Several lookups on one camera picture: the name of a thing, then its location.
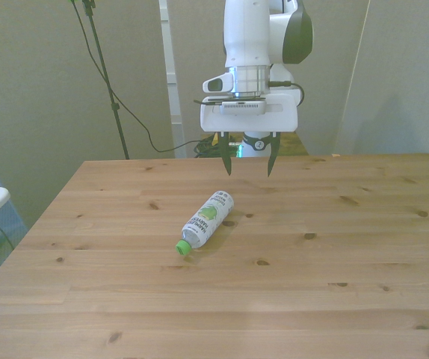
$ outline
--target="gray wall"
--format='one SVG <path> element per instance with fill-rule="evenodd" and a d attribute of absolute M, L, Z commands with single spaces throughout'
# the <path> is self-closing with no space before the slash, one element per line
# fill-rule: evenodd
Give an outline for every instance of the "gray wall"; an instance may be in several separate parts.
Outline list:
<path fill-rule="evenodd" d="M 225 72 L 224 0 L 168 0 L 185 139 L 201 133 L 202 83 Z M 315 30 L 312 54 L 291 65 L 306 89 L 298 133 L 311 154 L 332 153 L 351 81 L 368 0 L 305 0 Z"/>
<path fill-rule="evenodd" d="M 146 121 L 155 143 L 170 147 L 158 2 L 96 5 L 113 88 Z M 132 158 L 158 157 L 143 129 L 123 111 L 121 117 Z M 0 183 L 25 224 L 37 220 L 84 160 L 122 158 L 106 86 L 70 2 L 0 1 Z"/>
<path fill-rule="evenodd" d="M 336 151 L 429 153 L 429 1 L 371 1 Z"/>

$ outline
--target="bottle label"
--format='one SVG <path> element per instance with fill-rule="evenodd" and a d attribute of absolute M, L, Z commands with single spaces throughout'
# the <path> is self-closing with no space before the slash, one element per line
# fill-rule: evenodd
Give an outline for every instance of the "bottle label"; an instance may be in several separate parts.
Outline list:
<path fill-rule="evenodd" d="M 214 193 L 209 200 L 191 217 L 183 230 L 190 230 L 200 240 L 198 248 L 206 243 L 234 206 L 232 197 L 224 191 Z"/>

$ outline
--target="black stand pole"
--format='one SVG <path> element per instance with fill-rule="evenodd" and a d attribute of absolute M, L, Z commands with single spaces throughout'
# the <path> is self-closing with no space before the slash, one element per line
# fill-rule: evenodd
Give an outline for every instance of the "black stand pole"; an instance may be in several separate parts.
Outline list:
<path fill-rule="evenodd" d="M 87 14 L 88 19 L 90 20 L 90 25 L 92 27 L 93 37 L 95 37 L 96 49 L 98 50 L 98 55 L 100 57 L 100 62 L 102 64 L 102 69 L 103 69 L 103 76 L 105 77 L 105 83 L 107 84 L 108 93 L 110 94 L 111 109 L 113 110 L 113 113 L 115 115 L 115 120 L 117 122 L 118 133 L 120 134 L 120 140 L 122 142 L 123 152 L 125 153 L 125 159 L 130 159 L 129 154 L 128 154 L 128 149 L 126 148 L 125 136 L 123 135 L 122 124 L 120 122 L 120 116 L 118 115 L 118 110 L 120 109 L 120 105 L 115 102 L 114 97 L 113 97 L 113 91 L 112 91 L 111 86 L 110 86 L 110 80 L 108 79 L 107 68 L 105 66 L 105 61 L 103 60 L 102 48 L 100 47 L 100 42 L 98 40 L 98 35 L 97 35 L 96 29 L 95 29 L 95 23 L 93 22 L 93 10 L 92 10 L 92 8 L 95 7 L 95 1 L 94 0 L 82 0 L 82 1 L 83 1 L 85 13 Z"/>

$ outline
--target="green bottle cap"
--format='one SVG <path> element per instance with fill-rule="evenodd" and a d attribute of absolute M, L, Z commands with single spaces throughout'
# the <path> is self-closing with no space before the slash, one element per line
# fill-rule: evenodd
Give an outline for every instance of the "green bottle cap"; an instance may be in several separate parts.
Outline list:
<path fill-rule="evenodd" d="M 183 239 L 178 242 L 176 245 L 176 250 L 178 253 L 180 253 L 182 256 L 185 256 L 186 254 L 190 253 L 191 246 L 188 242 L 184 241 Z"/>

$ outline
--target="wood knot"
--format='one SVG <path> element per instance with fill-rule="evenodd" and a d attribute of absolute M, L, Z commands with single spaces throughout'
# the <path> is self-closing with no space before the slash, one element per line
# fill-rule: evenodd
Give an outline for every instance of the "wood knot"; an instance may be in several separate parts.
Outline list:
<path fill-rule="evenodd" d="M 352 206 L 359 206 L 359 203 L 356 202 L 355 200 L 353 200 L 350 197 L 347 196 L 339 196 L 339 198 L 341 198 L 344 202 L 346 202 L 347 204 L 350 204 Z"/>
<path fill-rule="evenodd" d="M 269 262 L 266 262 L 265 260 L 257 260 L 256 264 L 258 266 L 269 266 L 270 265 Z"/>
<path fill-rule="evenodd" d="M 121 337 L 122 337 L 122 332 L 121 332 L 121 331 L 118 331 L 118 332 L 116 332 L 116 333 L 113 333 L 113 334 L 110 336 L 110 338 L 108 339 L 108 342 L 109 342 L 110 344 L 115 343 L 116 341 L 120 340 L 120 339 L 121 339 Z"/>
<path fill-rule="evenodd" d="M 381 263 L 380 265 L 389 269 L 408 269 L 411 266 L 409 263 Z"/>
<path fill-rule="evenodd" d="M 166 266 L 163 269 L 168 269 L 170 271 L 189 271 L 191 269 L 190 266 Z"/>
<path fill-rule="evenodd" d="M 225 226 L 225 227 L 234 227 L 234 226 L 236 226 L 236 222 L 233 222 L 233 221 L 223 221 L 223 226 Z"/>
<path fill-rule="evenodd" d="M 410 179 L 410 178 L 407 178 L 407 177 L 402 177 L 402 179 L 403 179 L 405 182 L 407 182 L 407 183 L 411 183 L 411 184 L 413 184 L 413 185 L 416 185 L 416 184 L 417 184 L 417 182 L 416 182 L 416 181 L 414 181 L 413 179 Z"/>
<path fill-rule="evenodd" d="M 271 194 L 271 193 L 276 193 L 276 192 L 277 192 L 277 189 L 272 188 L 272 187 L 266 187 L 266 188 L 264 188 L 264 191 L 265 191 L 265 193 L 267 193 L 267 194 Z"/>

